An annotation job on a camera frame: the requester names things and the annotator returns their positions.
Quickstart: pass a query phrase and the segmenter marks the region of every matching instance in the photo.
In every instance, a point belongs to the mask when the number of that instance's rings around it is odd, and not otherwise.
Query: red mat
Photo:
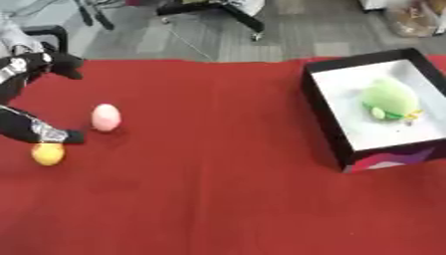
[[[100,103],[123,126],[51,168],[1,138],[0,254],[444,254],[445,162],[339,173],[304,62],[91,61],[31,86],[15,106],[58,127]]]

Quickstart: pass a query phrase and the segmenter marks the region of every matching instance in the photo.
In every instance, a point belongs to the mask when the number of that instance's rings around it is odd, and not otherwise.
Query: office chair base
[[[238,22],[252,29],[255,33],[251,36],[251,40],[254,42],[259,41],[263,37],[265,31],[265,24],[258,19],[244,13],[233,4],[227,1],[209,1],[209,2],[197,2],[183,4],[180,0],[174,0],[171,3],[164,4],[156,9],[158,16],[167,16],[180,13],[190,13],[197,11],[205,11],[212,9],[220,9],[223,12],[229,14],[231,17],[236,19]],[[169,24],[170,21],[167,18],[161,20],[163,24]]]

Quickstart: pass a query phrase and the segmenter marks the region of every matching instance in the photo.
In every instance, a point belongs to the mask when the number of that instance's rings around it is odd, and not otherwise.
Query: green plush toy
[[[379,120],[415,120],[421,113],[416,94],[391,78],[374,81],[361,95],[362,103]]]

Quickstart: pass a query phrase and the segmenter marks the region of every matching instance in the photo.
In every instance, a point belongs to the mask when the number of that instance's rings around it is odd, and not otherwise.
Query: gray floor
[[[147,1],[150,3],[144,7],[107,9],[116,25],[112,32],[99,24],[85,26],[73,0],[60,0],[38,15],[18,21],[24,25],[65,26],[70,33],[71,52],[90,59],[276,62],[406,47],[425,54],[446,53],[446,36],[395,36],[381,13],[362,13],[358,0],[267,0],[258,15],[265,21],[267,32],[257,43],[251,42],[249,29],[219,12],[177,15],[171,24],[163,25],[154,14],[158,1]]]

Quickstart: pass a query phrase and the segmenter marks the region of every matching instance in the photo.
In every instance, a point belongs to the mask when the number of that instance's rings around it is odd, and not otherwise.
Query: wire
[[[15,11],[13,11],[11,13],[7,13],[7,14],[10,17],[12,17],[12,18],[13,17],[28,17],[28,16],[31,16],[31,15],[34,15],[34,14],[37,14],[37,13],[43,11],[44,9],[46,9],[47,7],[49,7],[50,5],[52,5],[52,4],[54,4],[54,3],[58,2],[58,1],[60,1],[60,0],[51,0],[51,1],[47,2],[46,4],[44,4],[42,7],[38,8],[35,11],[32,11],[30,13],[26,13],[26,14],[20,14],[22,11],[25,11],[25,10],[31,8],[32,6],[36,5],[37,3],[42,2],[40,0],[37,0],[34,3],[29,4],[28,6],[22,7],[20,9],[18,9],[18,10],[15,10]]]
[[[209,55],[207,55],[206,53],[200,51],[197,47],[195,47],[193,44],[187,42],[184,38],[180,37],[177,33],[175,33],[173,30],[169,29],[169,32],[174,35],[176,38],[178,38],[179,40],[181,40],[184,44],[186,44],[187,46],[189,46],[190,48],[192,48],[194,51],[196,51],[198,54],[200,54],[201,56],[205,57],[206,59],[208,59],[211,62],[215,62],[214,59],[212,59]]]

